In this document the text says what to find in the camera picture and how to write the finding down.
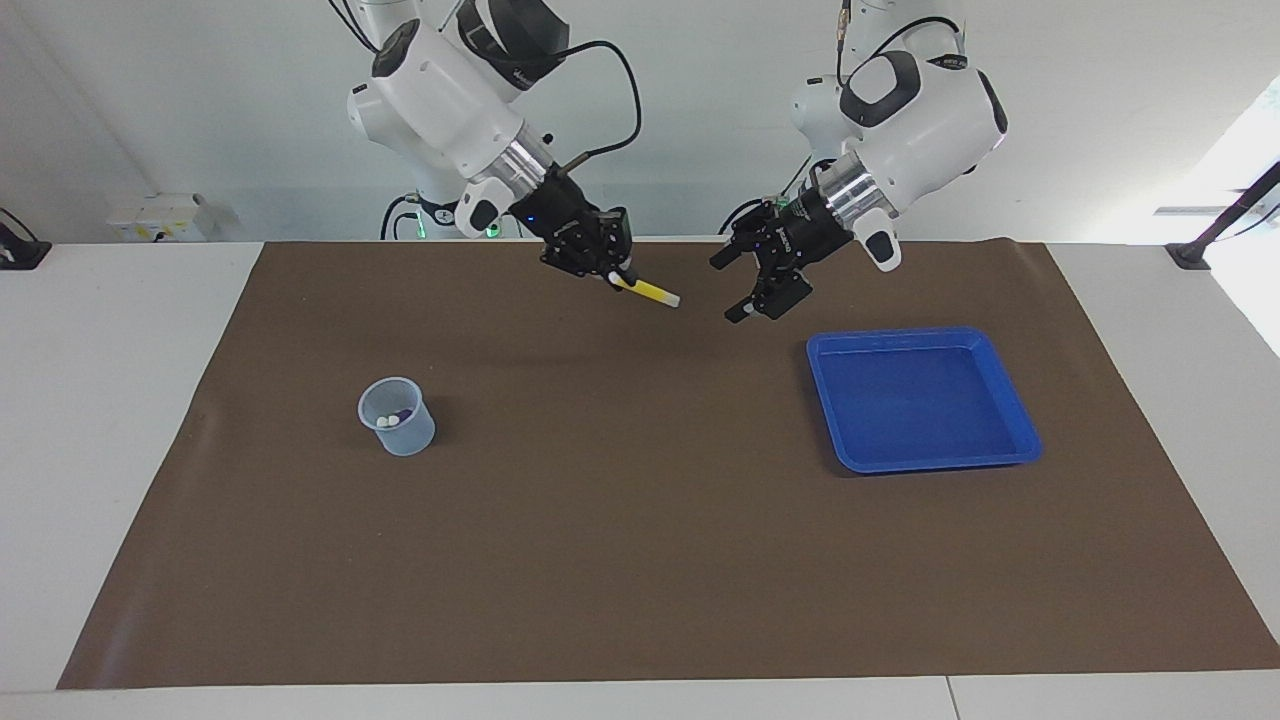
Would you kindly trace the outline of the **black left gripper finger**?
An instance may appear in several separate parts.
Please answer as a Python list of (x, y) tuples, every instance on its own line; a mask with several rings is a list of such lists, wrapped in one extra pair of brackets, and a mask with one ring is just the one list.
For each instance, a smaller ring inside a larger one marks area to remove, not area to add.
[(724, 319), (740, 323), (750, 316), (778, 320), (808, 299), (813, 286), (800, 270), (759, 273), (751, 293), (724, 310)]
[(726, 245), (710, 256), (710, 265), (726, 269), (744, 255), (753, 255), (762, 272), (773, 272), (781, 264), (780, 220), (777, 215), (744, 215), (736, 220)]

